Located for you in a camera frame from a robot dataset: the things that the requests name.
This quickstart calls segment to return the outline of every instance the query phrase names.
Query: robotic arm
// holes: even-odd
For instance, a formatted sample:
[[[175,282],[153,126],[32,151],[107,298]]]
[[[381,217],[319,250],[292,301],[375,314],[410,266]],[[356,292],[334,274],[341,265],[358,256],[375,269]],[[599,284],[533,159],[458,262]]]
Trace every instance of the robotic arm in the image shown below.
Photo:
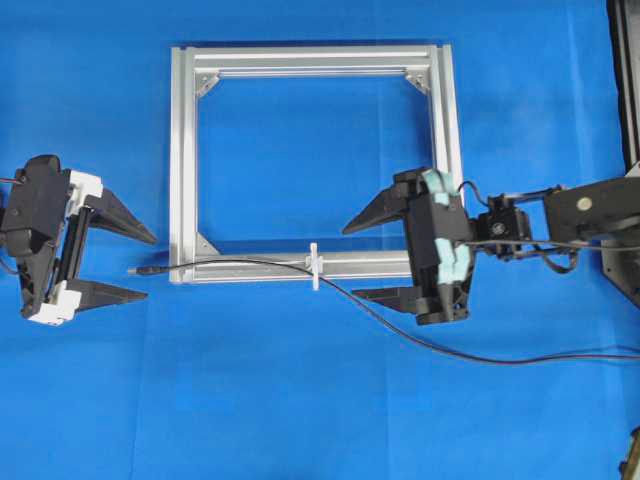
[[[156,242],[99,177],[61,170],[58,157],[40,155],[16,172],[13,183],[7,208],[0,209],[0,247],[16,260],[23,317],[60,325],[77,311],[146,298],[145,293],[77,278],[89,227]]]
[[[393,185],[379,193],[343,233],[402,220],[413,286],[353,293],[412,313],[419,325],[462,320],[469,316],[476,254],[503,261],[541,257],[552,270],[564,274],[576,267],[585,242],[603,240],[605,275],[640,307],[640,251],[634,248],[640,244],[638,191],[640,178],[627,176],[573,189],[558,186],[502,194],[487,202],[479,198],[488,210],[469,218],[449,174],[426,168],[397,174]],[[518,208],[534,201],[544,204],[550,240],[533,241],[529,217]],[[569,265],[553,262],[551,255],[567,255]]]

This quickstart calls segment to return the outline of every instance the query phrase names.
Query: white cable clip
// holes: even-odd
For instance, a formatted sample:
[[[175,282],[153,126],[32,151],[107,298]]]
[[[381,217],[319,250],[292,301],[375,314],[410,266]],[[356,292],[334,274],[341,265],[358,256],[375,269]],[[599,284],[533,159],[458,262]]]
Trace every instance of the white cable clip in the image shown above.
[[[322,273],[322,257],[318,256],[318,244],[313,242],[309,244],[311,255],[305,259],[305,266],[311,270],[313,274],[313,289],[320,289],[320,274]]]

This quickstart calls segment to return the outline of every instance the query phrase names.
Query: cable connector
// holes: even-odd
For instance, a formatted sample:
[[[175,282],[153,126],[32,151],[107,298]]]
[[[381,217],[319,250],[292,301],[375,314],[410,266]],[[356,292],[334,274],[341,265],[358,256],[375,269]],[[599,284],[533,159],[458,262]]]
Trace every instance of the cable connector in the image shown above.
[[[169,271],[169,267],[133,267],[127,269],[127,273],[129,275],[158,275],[160,273],[167,273]]]

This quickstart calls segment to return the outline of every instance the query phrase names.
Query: gripper jaw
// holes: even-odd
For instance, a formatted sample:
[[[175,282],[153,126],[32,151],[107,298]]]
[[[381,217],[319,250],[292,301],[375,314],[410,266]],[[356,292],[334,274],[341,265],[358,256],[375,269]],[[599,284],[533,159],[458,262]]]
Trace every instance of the gripper jaw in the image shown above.
[[[77,278],[89,227],[156,241],[99,177],[61,170],[55,155],[34,157],[16,172],[0,239],[16,260],[25,318],[60,325],[78,311],[146,298],[145,293]]]
[[[412,287],[355,290],[360,298],[412,313],[420,325],[462,320],[469,315],[473,255],[460,242],[472,231],[447,173],[420,168],[394,176],[344,228],[344,234],[402,220]]]

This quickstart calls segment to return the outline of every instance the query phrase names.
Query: aluminum extrusion bar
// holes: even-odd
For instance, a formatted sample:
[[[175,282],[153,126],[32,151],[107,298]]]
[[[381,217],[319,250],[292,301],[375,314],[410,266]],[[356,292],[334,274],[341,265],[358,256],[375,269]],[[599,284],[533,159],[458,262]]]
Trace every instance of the aluminum extrusion bar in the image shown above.
[[[197,112],[199,98],[221,79],[328,76],[404,76],[425,94],[434,167],[462,182],[462,161],[451,47],[375,45],[345,47],[173,48],[171,59],[170,263],[217,255],[198,231]],[[304,266],[308,255],[270,259]],[[404,251],[322,252],[329,278],[408,277]],[[252,282],[308,278],[260,265],[205,265],[171,272],[172,283]]]
[[[608,0],[625,167],[640,160],[640,1]]]

